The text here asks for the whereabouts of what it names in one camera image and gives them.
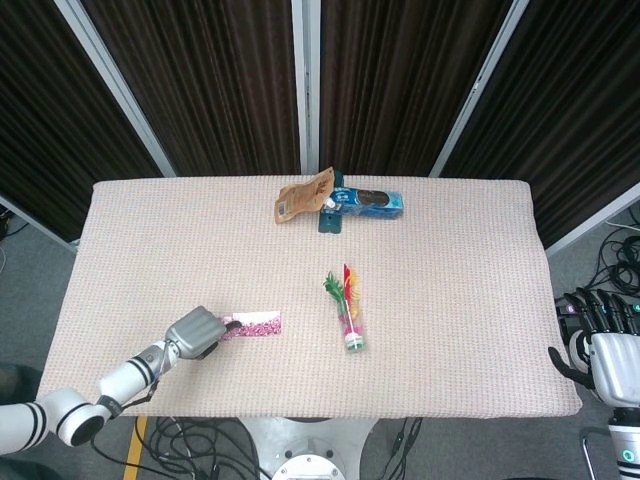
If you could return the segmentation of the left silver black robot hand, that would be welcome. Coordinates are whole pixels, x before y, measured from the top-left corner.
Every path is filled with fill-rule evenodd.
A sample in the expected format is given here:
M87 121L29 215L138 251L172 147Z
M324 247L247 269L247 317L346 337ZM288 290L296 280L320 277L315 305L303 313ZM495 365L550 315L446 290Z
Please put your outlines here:
M201 360L217 348L222 337L241 326L237 320L225 323L204 306L198 306L167 329L165 341L181 359Z

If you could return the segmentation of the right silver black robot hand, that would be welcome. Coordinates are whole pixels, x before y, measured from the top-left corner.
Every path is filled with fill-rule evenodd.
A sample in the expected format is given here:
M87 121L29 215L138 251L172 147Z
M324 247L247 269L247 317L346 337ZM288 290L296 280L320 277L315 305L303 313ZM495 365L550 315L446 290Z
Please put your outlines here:
M578 288L564 299L580 328L568 343L569 362L550 347L552 365L565 378L592 391L614 408L639 406L639 315L617 294Z

